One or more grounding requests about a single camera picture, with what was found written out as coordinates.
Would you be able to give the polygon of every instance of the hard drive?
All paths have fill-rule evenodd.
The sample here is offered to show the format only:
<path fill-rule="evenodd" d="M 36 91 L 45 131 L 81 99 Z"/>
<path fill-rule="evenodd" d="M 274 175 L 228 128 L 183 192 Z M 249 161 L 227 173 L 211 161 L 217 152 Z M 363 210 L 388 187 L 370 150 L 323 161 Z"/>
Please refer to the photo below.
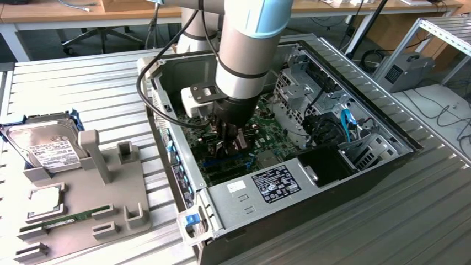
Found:
<path fill-rule="evenodd" d="M 29 168 L 44 167 L 57 173 L 80 167 L 88 153 L 79 147 L 83 125 L 77 112 L 23 117 L 0 125 L 4 141 L 23 156 Z"/>

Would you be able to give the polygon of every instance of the slatted metal surface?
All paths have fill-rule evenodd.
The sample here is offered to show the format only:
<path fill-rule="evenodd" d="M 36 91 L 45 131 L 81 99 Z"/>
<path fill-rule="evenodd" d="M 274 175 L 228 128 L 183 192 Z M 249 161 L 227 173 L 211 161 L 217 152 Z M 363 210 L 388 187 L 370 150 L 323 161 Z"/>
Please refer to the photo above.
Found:
<path fill-rule="evenodd" d="M 439 37 L 446 43 L 471 56 L 471 18 L 439 17 L 420 19 L 424 30 Z"/>
<path fill-rule="evenodd" d="M 224 264 L 470 264 L 471 169 L 332 47 L 308 43 L 424 150 L 366 195 Z"/>
<path fill-rule="evenodd" d="M 423 153 L 356 200 L 280 235 L 227 264 L 464 264 L 471 253 L 471 171 L 454 151 L 420 128 L 314 35 L 303 39 L 359 86 L 426 147 Z M 1 114 L 25 112 L 61 104 L 81 113 L 87 129 L 100 131 L 101 146 L 132 140 L 140 147 L 153 228 L 131 237 L 48 262 L 56 264 L 196 264 L 192 249 L 183 245 L 175 224 L 176 208 L 151 136 L 143 104 L 132 87 L 135 61 L 156 52 L 76 57 L 17 64 L 9 72 Z M 3 146 L 0 194 L 20 177 L 19 157 Z M 8 214 L 0 200 L 0 215 Z M 5 228 L 5 219 L 0 227 Z M 11 242 L 0 237 L 0 245 Z"/>

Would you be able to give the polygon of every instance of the office chair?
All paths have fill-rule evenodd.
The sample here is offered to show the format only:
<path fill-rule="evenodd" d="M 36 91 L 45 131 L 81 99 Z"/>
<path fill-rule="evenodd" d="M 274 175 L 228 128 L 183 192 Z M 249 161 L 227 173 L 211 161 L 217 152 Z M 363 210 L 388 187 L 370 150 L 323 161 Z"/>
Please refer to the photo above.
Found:
<path fill-rule="evenodd" d="M 63 42 L 61 46 L 63 46 L 63 51 L 67 55 L 72 55 L 73 54 L 73 49 L 69 47 L 69 45 L 76 44 L 79 41 L 88 39 L 89 37 L 95 36 L 95 35 L 100 35 L 101 38 L 101 53 L 105 54 L 105 41 L 107 41 L 107 35 L 113 35 L 121 39 L 133 41 L 135 43 L 139 44 L 139 49 L 144 48 L 144 42 L 135 38 L 133 36 L 129 36 L 121 32 L 115 31 L 113 29 L 117 28 L 116 26 L 107 26 L 107 27 L 99 27 L 96 29 L 88 30 L 87 28 L 81 28 L 81 34 L 75 37 L 73 39 Z M 124 26 L 124 32 L 129 33 L 129 27 Z"/>

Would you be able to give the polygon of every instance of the hard drive label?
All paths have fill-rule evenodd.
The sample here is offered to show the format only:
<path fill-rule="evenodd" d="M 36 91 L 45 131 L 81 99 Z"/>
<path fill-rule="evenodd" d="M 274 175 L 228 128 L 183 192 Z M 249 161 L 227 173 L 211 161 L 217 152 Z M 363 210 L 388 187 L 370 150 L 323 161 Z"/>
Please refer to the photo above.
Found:
<path fill-rule="evenodd" d="M 272 203 L 302 190 L 286 166 L 264 171 L 264 173 L 252 176 L 252 179 L 267 203 Z"/>
<path fill-rule="evenodd" d="M 79 163 L 79 156 L 69 141 L 51 142 L 28 148 L 45 169 Z"/>

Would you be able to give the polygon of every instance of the motherboard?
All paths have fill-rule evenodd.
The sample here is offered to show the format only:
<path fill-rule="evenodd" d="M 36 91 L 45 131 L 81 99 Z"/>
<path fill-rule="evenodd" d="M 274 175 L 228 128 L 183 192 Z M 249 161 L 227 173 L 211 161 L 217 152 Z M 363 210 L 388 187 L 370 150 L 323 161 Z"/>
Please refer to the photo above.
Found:
<path fill-rule="evenodd" d="M 259 101 L 245 128 L 244 136 L 253 141 L 252 149 L 224 159 L 212 157 L 208 152 L 209 143 L 217 141 L 216 132 L 211 128 L 183 128 L 197 167 L 209 186 L 276 165 L 299 150 L 287 137 L 287 131 L 278 123 L 269 106 L 269 102 Z M 199 118 L 188 118 L 185 114 L 179 119 L 187 123 L 200 122 Z"/>

